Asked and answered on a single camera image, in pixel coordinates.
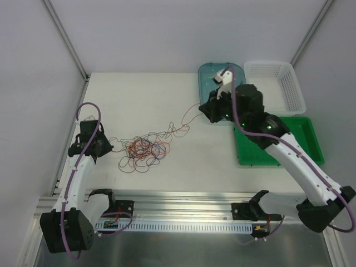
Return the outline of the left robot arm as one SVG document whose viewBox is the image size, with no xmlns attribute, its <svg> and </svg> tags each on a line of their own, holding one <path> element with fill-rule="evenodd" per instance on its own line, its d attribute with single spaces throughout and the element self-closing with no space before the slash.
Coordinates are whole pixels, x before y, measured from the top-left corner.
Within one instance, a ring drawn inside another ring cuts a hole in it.
<svg viewBox="0 0 356 267">
<path fill-rule="evenodd" d="M 86 195 L 87 182 L 97 159 L 113 149 L 101 125 L 98 120 L 80 122 L 80 133 L 68 149 L 69 169 L 63 189 L 52 210 L 40 217 L 50 253 L 89 250 L 94 226 L 101 215 L 112 216 L 117 210 L 111 189 L 94 189 Z"/>
</svg>

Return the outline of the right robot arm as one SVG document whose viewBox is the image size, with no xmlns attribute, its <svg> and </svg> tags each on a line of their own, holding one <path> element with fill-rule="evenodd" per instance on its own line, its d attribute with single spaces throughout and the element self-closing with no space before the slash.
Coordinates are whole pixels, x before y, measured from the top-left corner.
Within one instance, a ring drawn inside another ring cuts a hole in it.
<svg viewBox="0 0 356 267">
<path fill-rule="evenodd" d="M 223 119 L 233 122 L 251 142 L 276 159 L 303 189 L 300 196 L 259 191 L 243 210 L 246 219 L 258 221 L 272 214 L 297 217 L 309 230 L 320 233 L 331 228 L 332 221 L 346 210 L 351 226 L 345 233 L 355 230 L 355 217 L 349 206 L 355 190 L 341 186 L 323 172 L 281 118 L 265 111 L 263 94 L 254 85 L 239 85 L 226 92 L 211 91 L 199 110 L 211 123 Z"/>
</svg>

